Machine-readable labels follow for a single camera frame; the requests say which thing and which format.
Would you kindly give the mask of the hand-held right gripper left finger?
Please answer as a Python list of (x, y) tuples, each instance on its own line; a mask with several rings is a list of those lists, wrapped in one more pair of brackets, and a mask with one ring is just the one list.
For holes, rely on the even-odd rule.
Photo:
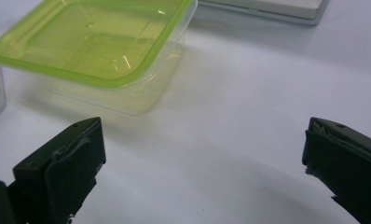
[(99, 117), (70, 125), (13, 168), (10, 198), (21, 224), (70, 224), (106, 162)]

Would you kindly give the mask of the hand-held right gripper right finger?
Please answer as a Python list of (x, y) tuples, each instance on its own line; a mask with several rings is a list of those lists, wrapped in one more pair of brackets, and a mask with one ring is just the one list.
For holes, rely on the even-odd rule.
[(312, 118), (302, 155), (333, 200), (361, 224), (371, 224), (371, 138), (327, 119)]

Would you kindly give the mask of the clear plastic food container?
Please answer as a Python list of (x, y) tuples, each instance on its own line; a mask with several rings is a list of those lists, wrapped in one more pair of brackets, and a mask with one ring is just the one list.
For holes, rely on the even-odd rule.
[(60, 79), (47, 81), (52, 95), (61, 97), (58, 105), (77, 109), (100, 108), (116, 113), (138, 115), (151, 109), (167, 88), (183, 56), (184, 32), (198, 5), (191, 0), (185, 15), (145, 72), (129, 84), (113, 89), (91, 87)]

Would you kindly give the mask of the green plastic container lid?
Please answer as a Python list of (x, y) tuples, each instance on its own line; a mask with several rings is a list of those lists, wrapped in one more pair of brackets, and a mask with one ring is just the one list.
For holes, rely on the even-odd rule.
[(141, 77), (198, 0), (43, 0), (0, 36), (0, 64), (117, 88)]

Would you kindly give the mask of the flat silver metal device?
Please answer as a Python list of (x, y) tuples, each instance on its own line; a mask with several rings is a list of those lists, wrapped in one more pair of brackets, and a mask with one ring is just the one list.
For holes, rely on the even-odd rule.
[(329, 0), (198, 0), (200, 5), (304, 25), (317, 25)]

